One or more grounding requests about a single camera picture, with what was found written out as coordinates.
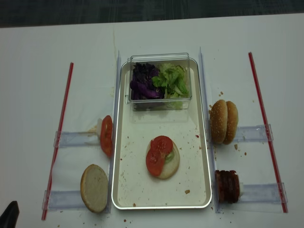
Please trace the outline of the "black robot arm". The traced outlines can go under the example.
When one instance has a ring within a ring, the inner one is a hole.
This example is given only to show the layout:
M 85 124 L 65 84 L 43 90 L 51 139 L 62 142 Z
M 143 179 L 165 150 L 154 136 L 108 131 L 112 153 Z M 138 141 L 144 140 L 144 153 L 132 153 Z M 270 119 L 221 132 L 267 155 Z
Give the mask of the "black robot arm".
M 12 201 L 0 217 L 0 228 L 15 228 L 19 216 L 17 201 Z

